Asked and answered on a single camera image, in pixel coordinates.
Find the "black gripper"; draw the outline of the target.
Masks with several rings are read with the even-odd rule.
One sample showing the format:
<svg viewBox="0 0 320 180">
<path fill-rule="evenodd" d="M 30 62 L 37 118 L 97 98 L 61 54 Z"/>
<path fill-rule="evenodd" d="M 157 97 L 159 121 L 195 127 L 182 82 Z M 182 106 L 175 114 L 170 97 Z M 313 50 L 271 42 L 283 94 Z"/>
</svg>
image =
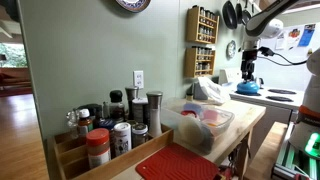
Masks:
<svg viewBox="0 0 320 180">
<path fill-rule="evenodd" d="M 254 61 L 257 59 L 257 50 L 244 51 L 242 53 L 241 72 L 245 81 L 252 80 L 254 72 Z"/>
</svg>

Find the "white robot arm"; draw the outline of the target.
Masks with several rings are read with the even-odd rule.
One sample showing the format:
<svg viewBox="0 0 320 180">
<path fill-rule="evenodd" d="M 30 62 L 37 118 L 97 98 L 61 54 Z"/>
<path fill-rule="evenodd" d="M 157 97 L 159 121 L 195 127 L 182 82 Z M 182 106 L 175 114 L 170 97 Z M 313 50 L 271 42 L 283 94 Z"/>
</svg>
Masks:
<svg viewBox="0 0 320 180">
<path fill-rule="evenodd" d="M 277 36 L 282 31 L 283 23 L 276 16 L 298 1 L 302 0 L 276 0 L 246 23 L 241 62 L 244 83 L 251 80 L 254 72 L 253 61 L 257 59 L 259 40 Z M 320 49 L 308 57 L 306 66 L 311 78 L 289 142 L 307 156 L 320 159 Z"/>
</svg>

